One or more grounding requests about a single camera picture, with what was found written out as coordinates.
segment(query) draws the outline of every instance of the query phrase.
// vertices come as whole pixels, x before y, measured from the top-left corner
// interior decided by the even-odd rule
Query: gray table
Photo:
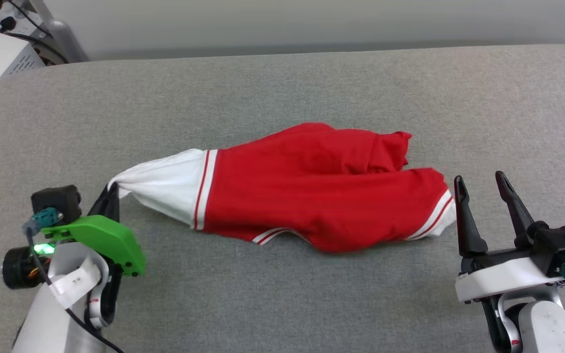
[[[36,190],[74,183],[87,210],[139,162],[303,121],[412,133],[410,167],[462,174],[492,249],[513,238],[495,170],[565,224],[565,45],[95,62],[0,81],[0,261]],[[121,212],[149,264],[105,331],[126,352],[492,352],[482,308],[455,295],[454,226],[329,255],[198,234],[134,199]],[[0,279],[0,352],[34,293]]]

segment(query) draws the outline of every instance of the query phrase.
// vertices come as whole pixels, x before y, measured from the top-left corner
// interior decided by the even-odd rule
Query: power cord
[[[41,211],[37,215],[39,217],[41,217],[41,216],[44,217],[45,215],[40,215],[40,214],[45,212],[45,211],[49,212],[50,210],[48,208],[47,210]],[[32,219],[30,221],[27,221],[27,223],[25,223],[23,225],[23,228],[25,229],[25,237],[27,238],[27,245],[29,245],[29,250],[32,253],[34,265],[38,268],[38,271],[41,273],[41,276],[45,280],[45,283],[47,283],[47,286],[51,286],[51,279],[47,276],[47,272],[45,272],[45,268],[43,268],[43,264],[41,264],[41,261],[38,259],[38,255],[36,254],[36,251],[34,250],[34,241],[32,239],[32,237],[34,235],[36,235],[36,234],[38,234],[38,232],[40,232],[40,230],[41,230],[41,228],[43,228],[43,226],[41,226],[41,222],[40,222],[39,219],[37,219],[36,217],[32,217]],[[119,347],[117,347],[114,343],[110,342],[109,340],[107,340],[107,339],[103,338],[101,335],[99,335],[93,327],[89,327],[82,320],[80,320],[77,317],[77,315],[74,314],[73,311],[71,311],[71,309],[66,308],[65,311],[67,312],[67,314],[69,314],[71,319],[76,322],[76,324],[78,324],[81,328],[83,328],[86,332],[88,332],[88,334],[95,337],[99,342],[110,347],[116,353],[124,353],[124,351],[119,349]]]
[[[15,9],[17,9],[25,18],[27,18],[27,20],[34,25],[34,27],[36,27],[39,31],[43,32],[44,34],[47,34],[48,36],[50,36],[51,38],[53,38],[53,36],[51,35],[51,33],[45,31],[44,29],[42,29],[39,25],[36,24],[36,22],[32,21],[32,18],[29,18],[29,16],[27,15],[27,13],[25,13],[19,6],[17,6],[17,4],[13,3],[12,0],[8,0],[8,2],[10,3],[10,5],[12,5]]]
[[[13,16],[7,16],[3,20],[0,21],[0,33],[4,33],[5,31],[11,31],[16,27],[16,20]]]
[[[62,60],[63,63],[69,63],[69,60],[67,60],[67,58],[65,58],[65,56],[63,56],[63,54],[58,53],[58,51],[56,51],[56,49],[45,44],[45,42],[43,42],[40,39],[36,39],[34,37],[31,37],[31,36],[26,36],[25,34],[7,33],[7,35],[14,37],[14,38],[21,38],[21,39],[32,41],[34,43],[38,43],[38,44],[42,45],[43,47],[45,47],[45,49],[51,51],[54,55],[58,56],[58,58],[60,58],[60,60]]]

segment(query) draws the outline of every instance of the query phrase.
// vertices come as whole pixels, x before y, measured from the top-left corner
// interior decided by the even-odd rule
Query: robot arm
[[[14,353],[100,353],[106,346],[121,352],[101,337],[101,329],[114,320],[121,278],[143,274],[145,257],[132,232],[119,224],[116,187],[103,190],[86,217],[81,217],[79,202],[72,185],[32,195],[36,215],[57,214],[41,226],[50,243],[34,245],[29,236],[29,246],[12,249],[4,258],[2,277],[9,288],[42,284]],[[83,282],[80,273],[91,281],[81,291],[75,288]]]
[[[498,353],[560,352],[565,346],[565,311],[558,293],[565,287],[565,226],[550,229],[534,222],[503,172],[496,172],[496,184],[511,215],[515,248],[489,251],[469,210],[465,183],[455,178],[462,256],[458,299],[482,304]],[[513,299],[534,301],[508,305]]]

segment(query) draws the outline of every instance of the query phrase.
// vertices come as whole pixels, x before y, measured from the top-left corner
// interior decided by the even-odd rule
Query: cable
[[[45,264],[49,264],[50,262],[51,262],[51,257],[49,257],[49,259],[47,259],[47,260],[45,261],[44,265],[45,265]],[[34,270],[29,271],[27,277],[28,277],[28,278],[34,278],[34,277],[36,277],[36,275],[38,275],[38,267],[37,267],[37,268],[34,268]]]
[[[36,39],[34,37],[31,37],[31,36],[26,36],[25,34],[7,33],[7,35],[14,37],[14,38],[31,40],[32,42],[38,43],[38,44],[42,45],[43,47],[45,47],[45,49],[51,51],[54,55],[58,56],[58,58],[60,58],[60,60],[62,60],[63,63],[69,63],[69,60],[67,60],[67,58],[65,58],[65,56],[63,56],[63,54],[58,53],[58,51],[56,51],[56,49],[45,44],[45,42],[43,42],[40,39]]]
[[[36,24],[36,22],[32,21],[32,18],[29,18],[29,16],[27,15],[27,13],[25,13],[19,6],[17,6],[17,4],[13,3],[12,0],[8,0],[8,2],[10,3],[10,5],[14,6],[14,8],[18,9],[19,12],[25,17],[27,18],[27,20],[34,25],[34,27],[38,28],[38,30],[40,30],[41,32],[43,32],[44,34],[47,34],[48,36],[50,36],[51,38],[53,38],[53,36],[51,35],[51,33],[45,31],[44,29],[42,29],[39,25]]]
[[[41,265],[41,261],[38,259],[38,255],[36,254],[36,251],[34,250],[34,241],[32,240],[32,235],[33,235],[32,234],[32,228],[27,228],[27,230],[25,230],[25,237],[27,237],[27,244],[29,245],[29,250],[32,252],[32,257],[34,259],[34,265],[36,265],[36,267],[38,268],[38,271],[41,273],[41,276],[45,280],[45,283],[47,283],[47,286],[51,286],[51,279],[49,279],[49,277],[47,277],[47,273],[45,272],[45,269]],[[65,311],[67,312],[67,314],[69,314],[71,319],[76,322],[76,324],[78,324],[81,328],[83,328],[90,335],[95,337],[99,342],[106,344],[106,346],[110,347],[113,351],[115,351],[117,353],[124,353],[124,351],[119,349],[119,347],[117,347],[114,343],[103,338],[94,329],[88,327],[88,325],[85,324],[82,320],[80,320],[76,316],[76,314],[74,314],[74,312],[71,311],[71,309],[66,308]]]

